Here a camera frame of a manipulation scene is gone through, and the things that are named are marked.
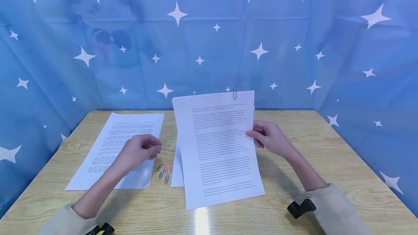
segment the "tabletop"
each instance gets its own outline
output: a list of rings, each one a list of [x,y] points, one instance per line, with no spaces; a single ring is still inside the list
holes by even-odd
[[[154,168],[173,163],[176,121],[163,112],[163,151]],[[110,111],[89,113],[0,220],[1,234],[34,234],[58,208],[84,191],[65,187],[89,152]],[[346,142],[315,111],[255,111],[255,119],[276,122],[328,182],[336,183],[374,234],[416,234],[418,221]],[[286,207],[303,200],[303,188],[286,161],[257,149],[266,195],[185,210],[184,188],[171,188],[153,172],[147,189],[113,190],[98,214],[118,234],[324,234],[312,215],[295,220]]]

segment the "sheet of paper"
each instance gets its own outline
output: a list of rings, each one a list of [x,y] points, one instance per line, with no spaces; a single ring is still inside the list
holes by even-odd
[[[254,91],[173,98],[186,209],[266,194],[253,128]]]
[[[164,114],[111,113],[85,160],[68,183],[66,191],[88,190],[113,163],[125,142],[136,134],[159,138]],[[129,172],[115,189],[145,189],[151,181],[154,160]]]
[[[173,174],[171,174],[171,187],[184,187],[183,165],[181,163],[181,149],[177,136],[176,150],[174,152]]]

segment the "left hand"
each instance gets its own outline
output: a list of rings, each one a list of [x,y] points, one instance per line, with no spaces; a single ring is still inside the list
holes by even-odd
[[[161,149],[161,141],[151,134],[134,135],[126,141],[111,167],[125,176],[146,159],[157,158]]]

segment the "blue curtain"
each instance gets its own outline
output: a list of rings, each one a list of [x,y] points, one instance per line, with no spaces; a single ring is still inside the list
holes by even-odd
[[[88,112],[230,89],[318,111],[418,215],[417,4],[2,0],[0,216]]]

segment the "beige sleeve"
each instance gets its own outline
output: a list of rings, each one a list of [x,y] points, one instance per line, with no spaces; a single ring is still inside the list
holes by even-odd
[[[36,235],[85,235],[96,227],[96,217],[83,219],[67,204],[60,208]]]
[[[306,191],[305,196],[316,206],[313,214],[327,235],[372,234],[354,205],[335,184]]]

